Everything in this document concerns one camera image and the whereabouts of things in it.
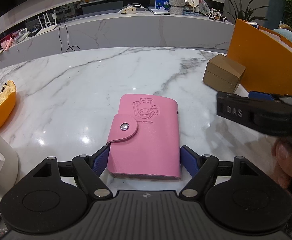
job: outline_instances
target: white router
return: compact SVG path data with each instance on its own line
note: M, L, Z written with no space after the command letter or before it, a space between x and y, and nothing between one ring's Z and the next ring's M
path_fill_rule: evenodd
M49 19L49 17L48 17L48 14L46 13L46 16L47 16L48 22L49 22L49 24L50 24L50 26L48 26L47 21L46 21L45 14L43 14L43 15L44 15L44 19L45 19L45 26L46 26L46 28L44 28L44 27L42 26L42 23L41 23L40 18L39 18L39 16L38 16L38 20L39 20L39 23L40 23L40 26L41 26L41 30L40 30L36 35L40 35L40 34L42 34L42 33L49 32L49 31L51 31L51 30L53 30L53 29L55 29L55 28L57 27L56 10L55 10L55 12L54 12L53 15L52 15L52 18L55 19L55 24L54 24L54 25L51 24L50 19Z

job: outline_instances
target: metal bolt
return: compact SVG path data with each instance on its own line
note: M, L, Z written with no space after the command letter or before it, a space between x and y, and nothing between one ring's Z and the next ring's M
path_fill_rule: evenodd
M185 189L182 191L182 195L185 197L195 197L197 195L197 191L191 188Z
M94 194L97 197L106 197L110 194L110 191L108 189L105 189L105 188L100 188L100 189L95 190Z
M128 128L129 128L129 124L126 122L122 123L122 125L120 126L120 129L122 131L126 131Z

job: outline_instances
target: wallet snap button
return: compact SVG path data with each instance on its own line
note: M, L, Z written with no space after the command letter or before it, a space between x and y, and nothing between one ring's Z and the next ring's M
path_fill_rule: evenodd
M126 123L126 122L122 123L121 126L120 126L120 129L122 131L126 131L128 128L129 128L129 124Z

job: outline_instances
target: wallet flap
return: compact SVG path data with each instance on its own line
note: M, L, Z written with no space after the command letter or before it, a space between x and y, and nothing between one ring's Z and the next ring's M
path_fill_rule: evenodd
M137 132L136 120L125 114L115 114L107 138L107 145L120 142L133 136Z

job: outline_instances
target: human hand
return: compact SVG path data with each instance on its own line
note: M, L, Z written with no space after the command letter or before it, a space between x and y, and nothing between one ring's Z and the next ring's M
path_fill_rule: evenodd
M277 159L272 179L287 189L292 179L292 145L286 140L277 140L272 147L272 156Z

